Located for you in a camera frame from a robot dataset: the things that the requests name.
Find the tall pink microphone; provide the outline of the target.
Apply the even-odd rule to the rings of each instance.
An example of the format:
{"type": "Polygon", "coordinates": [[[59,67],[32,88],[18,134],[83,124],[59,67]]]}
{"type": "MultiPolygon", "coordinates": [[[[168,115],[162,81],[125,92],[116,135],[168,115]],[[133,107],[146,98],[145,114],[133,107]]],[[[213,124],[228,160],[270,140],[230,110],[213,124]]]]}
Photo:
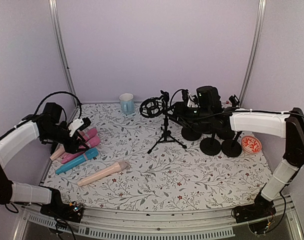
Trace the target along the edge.
{"type": "Polygon", "coordinates": [[[81,136],[84,138],[85,142],[88,142],[91,138],[97,135],[96,127],[89,129],[88,131],[80,131],[81,136]]]}

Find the short pink microphone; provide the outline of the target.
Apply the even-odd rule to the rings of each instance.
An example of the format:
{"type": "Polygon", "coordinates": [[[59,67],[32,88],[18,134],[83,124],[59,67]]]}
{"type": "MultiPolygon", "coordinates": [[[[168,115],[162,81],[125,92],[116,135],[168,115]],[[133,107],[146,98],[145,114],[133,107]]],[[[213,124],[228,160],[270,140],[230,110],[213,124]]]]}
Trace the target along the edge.
{"type": "MultiPolygon", "coordinates": [[[[98,135],[92,137],[87,143],[86,145],[91,149],[91,148],[94,148],[96,147],[97,145],[100,144],[100,138],[98,135]]],[[[74,158],[82,155],[84,152],[86,151],[86,149],[84,149],[83,151],[81,152],[77,152],[77,153],[74,153],[74,154],[71,154],[71,153],[68,153],[62,160],[61,160],[61,163],[62,164],[65,164],[71,160],[73,160],[74,158]]]]}

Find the beige microphone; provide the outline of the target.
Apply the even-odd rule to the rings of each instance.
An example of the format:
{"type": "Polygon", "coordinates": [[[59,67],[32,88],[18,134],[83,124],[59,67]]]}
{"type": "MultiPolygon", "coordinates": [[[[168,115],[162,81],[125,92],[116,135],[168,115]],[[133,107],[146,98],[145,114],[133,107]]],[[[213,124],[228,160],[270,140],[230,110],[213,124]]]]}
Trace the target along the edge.
{"type": "Polygon", "coordinates": [[[115,162],[111,166],[106,167],[106,168],[100,170],[99,172],[96,172],[96,173],[80,180],[77,183],[77,185],[79,187],[81,187],[81,186],[91,184],[92,182],[98,181],[98,180],[100,180],[104,177],[107,177],[107,176],[112,175],[114,173],[121,172],[121,171],[127,169],[128,167],[129,167],[129,164],[126,161],[122,160],[122,161],[115,162]]]}
{"type": "Polygon", "coordinates": [[[60,146],[51,156],[50,159],[52,161],[56,160],[57,158],[59,158],[61,155],[63,155],[65,153],[65,149],[64,146],[60,146]]]}

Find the blue microphone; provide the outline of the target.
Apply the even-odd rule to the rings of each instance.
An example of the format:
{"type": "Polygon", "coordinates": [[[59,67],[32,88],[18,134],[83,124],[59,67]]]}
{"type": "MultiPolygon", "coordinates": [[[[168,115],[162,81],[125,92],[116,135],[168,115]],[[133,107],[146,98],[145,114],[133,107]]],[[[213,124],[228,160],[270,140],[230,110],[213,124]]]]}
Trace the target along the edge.
{"type": "Polygon", "coordinates": [[[60,168],[56,170],[56,174],[59,175],[60,173],[64,173],[80,164],[83,162],[90,160],[92,158],[97,157],[99,154],[98,150],[96,148],[91,148],[87,150],[84,154],[74,158],[73,160],[63,164],[60,168]]]}

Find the round stand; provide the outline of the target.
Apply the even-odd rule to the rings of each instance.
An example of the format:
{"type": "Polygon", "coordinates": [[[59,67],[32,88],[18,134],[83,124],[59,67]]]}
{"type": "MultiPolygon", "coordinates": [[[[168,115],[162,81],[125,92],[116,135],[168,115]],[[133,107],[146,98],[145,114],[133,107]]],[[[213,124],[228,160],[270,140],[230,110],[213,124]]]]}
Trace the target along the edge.
{"type": "Polygon", "coordinates": [[[221,150],[226,156],[236,158],[242,153],[242,146],[238,142],[241,134],[242,131],[238,131],[233,139],[226,139],[222,142],[221,150]]]}
{"type": "Polygon", "coordinates": [[[230,119],[232,112],[239,108],[239,99],[236,95],[232,95],[229,97],[229,103],[231,106],[223,108],[223,112],[225,114],[219,115],[218,119],[222,122],[222,127],[217,130],[217,136],[223,140],[233,139],[235,136],[235,132],[231,130],[230,119]]]}
{"type": "Polygon", "coordinates": [[[211,136],[208,136],[201,140],[200,150],[209,156],[216,156],[221,151],[221,144],[215,138],[217,131],[214,129],[211,136]]]}
{"type": "Polygon", "coordinates": [[[202,136],[202,132],[195,131],[193,128],[190,127],[182,127],[181,129],[182,138],[187,141],[196,141],[199,140],[202,136]]]}

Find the black tripod shock-mount stand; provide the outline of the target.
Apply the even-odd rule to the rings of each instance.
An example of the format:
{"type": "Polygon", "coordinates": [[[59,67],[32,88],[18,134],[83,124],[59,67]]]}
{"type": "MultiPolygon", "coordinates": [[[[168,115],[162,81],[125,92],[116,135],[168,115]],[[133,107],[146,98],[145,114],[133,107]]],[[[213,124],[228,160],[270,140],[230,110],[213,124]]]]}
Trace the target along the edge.
{"type": "Polygon", "coordinates": [[[161,143],[177,143],[183,149],[186,149],[187,146],[172,136],[171,131],[168,129],[169,126],[169,114],[168,111],[171,110],[171,107],[168,107],[170,98],[167,91],[160,90],[161,95],[159,97],[151,97],[143,101],[139,107],[140,114],[147,119],[156,118],[160,115],[164,116],[163,125],[160,127],[162,134],[160,138],[155,142],[151,149],[148,150],[148,154],[152,153],[152,150],[156,145],[161,143]]]}

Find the black microphone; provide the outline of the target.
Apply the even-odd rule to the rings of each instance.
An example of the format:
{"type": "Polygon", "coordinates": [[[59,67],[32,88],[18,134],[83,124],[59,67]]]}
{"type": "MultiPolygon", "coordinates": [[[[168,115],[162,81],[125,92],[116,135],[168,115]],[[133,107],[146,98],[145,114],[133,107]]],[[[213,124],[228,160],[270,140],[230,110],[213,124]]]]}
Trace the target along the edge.
{"type": "Polygon", "coordinates": [[[50,154],[53,154],[53,153],[55,152],[57,146],[58,146],[58,143],[56,143],[56,142],[53,142],[53,143],[51,144],[50,154]]]}

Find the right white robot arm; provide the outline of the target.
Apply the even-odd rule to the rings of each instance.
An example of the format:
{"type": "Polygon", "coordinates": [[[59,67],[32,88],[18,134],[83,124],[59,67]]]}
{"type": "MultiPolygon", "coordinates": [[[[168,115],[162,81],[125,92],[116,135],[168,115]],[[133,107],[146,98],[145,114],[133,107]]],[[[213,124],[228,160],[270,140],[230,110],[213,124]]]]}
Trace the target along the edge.
{"type": "Polygon", "coordinates": [[[201,86],[196,94],[187,89],[179,90],[182,100],[169,102],[170,118],[193,133],[212,133],[223,139],[219,145],[225,155],[233,157],[237,141],[236,134],[253,132],[277,136],[286,140],[282,161],[271,179],[265,184],[251,205],[250,214],[261,218],[269,211],[272,202],[282,189],[289,185],[304,165],[304,114],[300,108],[291,111],[266,111],[239,108],[234,95],[229,98],[231,107],[224,108],[221,97],[214,86],[201,86]]]}

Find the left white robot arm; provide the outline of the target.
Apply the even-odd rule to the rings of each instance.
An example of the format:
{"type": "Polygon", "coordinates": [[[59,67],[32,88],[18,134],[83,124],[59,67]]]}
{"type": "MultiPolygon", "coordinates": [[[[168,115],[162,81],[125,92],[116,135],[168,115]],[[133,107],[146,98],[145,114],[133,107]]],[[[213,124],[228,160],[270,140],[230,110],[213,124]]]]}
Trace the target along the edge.
{"type": "Polygon", "coordinates": [[[4,172],[6,165],[23,148],[34,140],[42,144],[59,143],[67,153],[79,153],[87,150],[81,131],[89,127],[87,117],[79,117],[71,123],[61,121],[63,108],[54,103],[46,103],[41,114],[27,115],[11,130],[0,137],[0,205],[9,203],[27,203],[46,205],[55,216],[66,213],[66,206],[55,196],[54,190],[9,180],[4,172]]]}

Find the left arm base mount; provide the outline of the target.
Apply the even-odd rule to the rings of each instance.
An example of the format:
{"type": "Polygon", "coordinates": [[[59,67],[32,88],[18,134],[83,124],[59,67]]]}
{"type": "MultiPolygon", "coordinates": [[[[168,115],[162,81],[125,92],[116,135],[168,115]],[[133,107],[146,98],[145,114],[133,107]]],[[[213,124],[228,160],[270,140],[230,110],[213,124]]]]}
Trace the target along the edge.
{"type": "Polygon", "coordinates": [[[72,201],[70,203],[64,203],[61,199],[61,193],[51,187],[47,187],[51,192],[51,200],[49,204],[42,204],[40,213],[53,218],[60,218],[65,221],[80,223],[84,204],[72,201]]]}

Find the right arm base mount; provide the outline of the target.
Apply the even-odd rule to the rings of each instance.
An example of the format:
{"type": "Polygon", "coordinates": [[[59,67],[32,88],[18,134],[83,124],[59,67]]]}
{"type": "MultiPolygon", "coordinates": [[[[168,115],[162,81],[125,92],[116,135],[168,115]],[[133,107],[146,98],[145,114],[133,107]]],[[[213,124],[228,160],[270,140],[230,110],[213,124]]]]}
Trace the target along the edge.
{"type": "Polygon", "coordinates": [[[276,213],[273,201],[267,201],[264,198],[255,199],[254,203],[248,205],[239,205],[231,210],[231,216],[236,223],[258,220],[265,217],[271,217],[276,213]]]}

